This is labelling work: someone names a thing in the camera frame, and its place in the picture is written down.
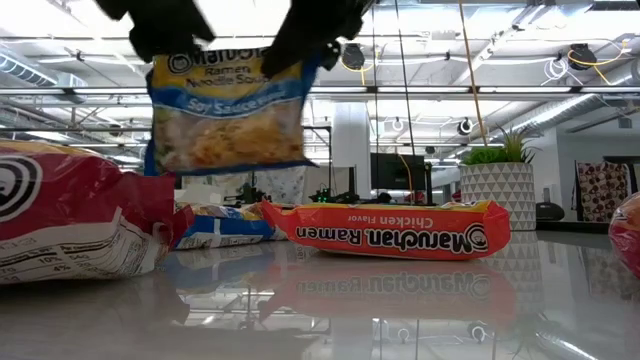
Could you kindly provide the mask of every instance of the column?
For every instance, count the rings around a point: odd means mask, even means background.
[[[333,166],[355,167],[356,193],[371,198],[371,155],[367,104],[338,102],[332,124]]]

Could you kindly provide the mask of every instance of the yellow ramen package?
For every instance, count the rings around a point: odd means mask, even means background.
[[[267,79],[266,48],[158,56],[149,77],[146,175],[207,175],[308,165],[302,107],[318,61]]]

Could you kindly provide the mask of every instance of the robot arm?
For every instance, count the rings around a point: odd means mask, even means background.
[[[262,72],[271,77],[309,56],[323,54],[330,69],[339,56],[338,37],[353,39],[362,15],[374,0],[292,0],[291,8],[265,55]],[[134,23],[129,39],[145,62],[154,55],[189,53],[193,39],[213,41],[215,35],[193,0],[96,0],[111,19],[128,12]]]

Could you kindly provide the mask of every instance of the computer monitor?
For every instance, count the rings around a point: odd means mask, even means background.
[[[427,190],[424,156],[402,155],[411,170],[411,188]],[[398,154],[371,153],[371,188],[409,190],[407,166]]]

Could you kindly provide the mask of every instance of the soy sauce ramen package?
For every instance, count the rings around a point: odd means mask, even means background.
[[[263,201],[262,211],[289,240],[330,252],[468,260],[489,256],[511,239],[509,213],[493,201],[441,207],[310,204],[293,210]]]
[[[156,57],[148,175],[310,164],[301,114],[318,64],[300,62],[269,80],[260,72],[265,50]]]

